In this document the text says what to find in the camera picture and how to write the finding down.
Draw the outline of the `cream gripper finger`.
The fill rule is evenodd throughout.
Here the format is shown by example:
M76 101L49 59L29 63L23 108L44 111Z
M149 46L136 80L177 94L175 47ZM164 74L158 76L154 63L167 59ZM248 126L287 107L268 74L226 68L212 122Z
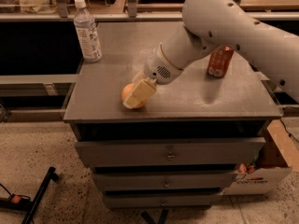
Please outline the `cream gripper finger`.
M134 83L131 94L138 101L147 102L148 99L156 92L156 82L154 79L142 79Z
M137 83L139 80L146 79L148 76L145 74L145 69L140 68L138 72L135 74L135 76L132 79L133 83Z

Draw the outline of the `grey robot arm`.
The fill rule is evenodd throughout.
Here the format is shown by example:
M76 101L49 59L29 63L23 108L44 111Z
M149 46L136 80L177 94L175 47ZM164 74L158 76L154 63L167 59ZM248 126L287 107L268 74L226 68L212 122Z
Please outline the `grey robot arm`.
M185 0L182 23L158 43L123 105L137 108L158 85L171 83L191 63L227 46L299 100L299 36L257 21L233 0Z

